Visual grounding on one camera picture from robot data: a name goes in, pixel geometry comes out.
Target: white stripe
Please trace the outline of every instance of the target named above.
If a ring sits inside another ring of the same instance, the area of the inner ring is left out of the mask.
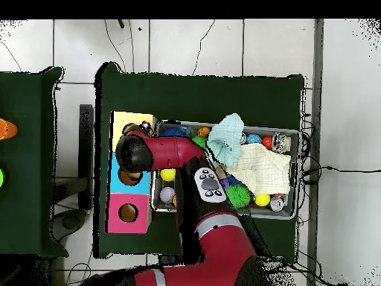
[[[204,220],[196,228],[199,233],[199,239],[204,237],[208,232],[210,232],[215,226],[237,226],[243,229],[240,220],[232,214],[219,214]]]
[[[153,272],[155,273],[156,286],[167,286],[163,272],[157,269],[154,269]]]

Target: yellow block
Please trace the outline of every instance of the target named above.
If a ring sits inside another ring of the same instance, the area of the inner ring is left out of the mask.
[[[142,121],[147,121],[155,128],[155,118],[152,114],[132,113],[132,112],[114,112],[114,125],[112,126],[112,151],[115,152],[119,138],[122,136],[123,127],[129,123],[141,124]]]

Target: shape sorter box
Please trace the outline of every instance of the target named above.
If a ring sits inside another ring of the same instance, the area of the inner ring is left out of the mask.
[[[131,112],[111,112],[110,142],[108,171],[111,180],[107,183],[109,200],[106,201],[105,232],[115,234],[145,234],[151,222],[150,190],[151,173],[144,172],[140,182],[134,186],[124,185],[118,176],[119,164],[115,156],[115,149],[122,135],[124,126],[128,123],[141,124],[147,121],[154,128],[156,119],[150,114]],[[121,219],[121,208],[130,205],[135,210],[131,221]]]

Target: towel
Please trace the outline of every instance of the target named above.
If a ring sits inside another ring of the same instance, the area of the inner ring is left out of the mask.
[[[291,156],[267,150],[262,144],[241,145],[236,167],[226,172],[241,181],[254,194],[289,193]]]
[[[226,116],[211,129],[206,145],[220,164],[229,167],[237,165],[242,131],[243,122],[237,113]]]

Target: white controller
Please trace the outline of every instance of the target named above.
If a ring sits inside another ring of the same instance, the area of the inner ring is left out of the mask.
[[[209,203],[221,203],[226,200],[225,192],[217,175],[210,168],[200,168],[194,174],[199,195]]]

